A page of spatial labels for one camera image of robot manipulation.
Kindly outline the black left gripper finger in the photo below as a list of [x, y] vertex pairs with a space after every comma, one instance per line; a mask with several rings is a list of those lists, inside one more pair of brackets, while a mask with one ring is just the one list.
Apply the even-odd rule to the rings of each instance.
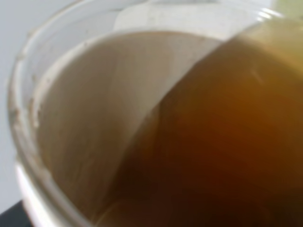
[[33, 227], [23, 207], [23, 201], [19, 201], [1, 213], [0, 227]]

